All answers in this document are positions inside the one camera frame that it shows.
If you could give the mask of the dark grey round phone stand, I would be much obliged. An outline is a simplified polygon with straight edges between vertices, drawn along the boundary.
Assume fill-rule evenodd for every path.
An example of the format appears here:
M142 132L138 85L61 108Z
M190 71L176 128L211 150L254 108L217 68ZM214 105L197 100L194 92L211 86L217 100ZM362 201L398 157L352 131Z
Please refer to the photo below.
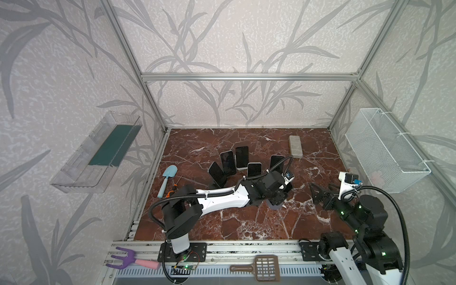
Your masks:
M280 210L284 205L284 201L282 201L281 203L273 203L268 199L266 202L268 207L272 210Z

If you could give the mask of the grey angled phone stand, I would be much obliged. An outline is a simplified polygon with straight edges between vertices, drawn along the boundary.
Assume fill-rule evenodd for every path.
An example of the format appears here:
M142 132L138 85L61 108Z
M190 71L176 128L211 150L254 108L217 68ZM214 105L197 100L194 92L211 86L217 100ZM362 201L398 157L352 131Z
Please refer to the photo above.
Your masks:
M208 190L219 190L219 189L224 188L225 184L226 184L226 182L222 182L221 184L218 184L216 181L213 181L208 185L207 189Z

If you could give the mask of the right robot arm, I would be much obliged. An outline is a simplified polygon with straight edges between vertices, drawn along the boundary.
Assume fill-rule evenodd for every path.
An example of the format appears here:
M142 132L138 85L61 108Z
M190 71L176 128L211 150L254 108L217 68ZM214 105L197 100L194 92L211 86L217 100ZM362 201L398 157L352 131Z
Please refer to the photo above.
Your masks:
M314 204L325 210L334 210L355 232L353 242L375 285L404 285L410 272L410 244L406 222L394 198L381 188L361 185L358 180L351 184L341 182L340 191L335 193L335 184L323 188L310 184ZM384 232L388 213L381 200L372 195L359 195L362 190L375 190L385 195L396 209L403 233L404 254L400 253L394 241ZM344 282L361 285L365 281L356 267L355 258L348 243L340 232L321 235L318 245L321 258L333 261Z

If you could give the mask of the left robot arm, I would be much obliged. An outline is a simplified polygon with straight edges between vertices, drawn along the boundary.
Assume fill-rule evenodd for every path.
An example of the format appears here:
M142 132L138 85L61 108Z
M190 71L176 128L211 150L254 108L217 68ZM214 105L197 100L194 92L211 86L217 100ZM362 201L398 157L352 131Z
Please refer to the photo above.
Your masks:
M259 206L263 201L279 209L292 190L294 178L290 172L269 171L218 190L196 190L193 185L186 185L153 203L148 216L165 231L174 254L179 255L190 250L189 232L200 217L225 209Z

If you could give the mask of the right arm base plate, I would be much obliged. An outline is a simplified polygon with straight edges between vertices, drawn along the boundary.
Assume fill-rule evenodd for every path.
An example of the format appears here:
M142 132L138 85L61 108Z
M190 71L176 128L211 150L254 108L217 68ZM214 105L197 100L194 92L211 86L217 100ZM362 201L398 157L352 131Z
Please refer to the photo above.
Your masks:
M303 261L322 261L318 252L318 242L311 242L306 239L298 241Z

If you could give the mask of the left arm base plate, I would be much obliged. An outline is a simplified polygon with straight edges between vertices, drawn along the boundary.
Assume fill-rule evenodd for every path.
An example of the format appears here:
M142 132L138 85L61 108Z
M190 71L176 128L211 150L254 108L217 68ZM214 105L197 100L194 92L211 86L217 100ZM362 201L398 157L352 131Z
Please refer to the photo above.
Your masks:
M190 248L182 253L176 254L171 243L163 243L160 246L158 262L204 262L207 253L207 243L191 242Z

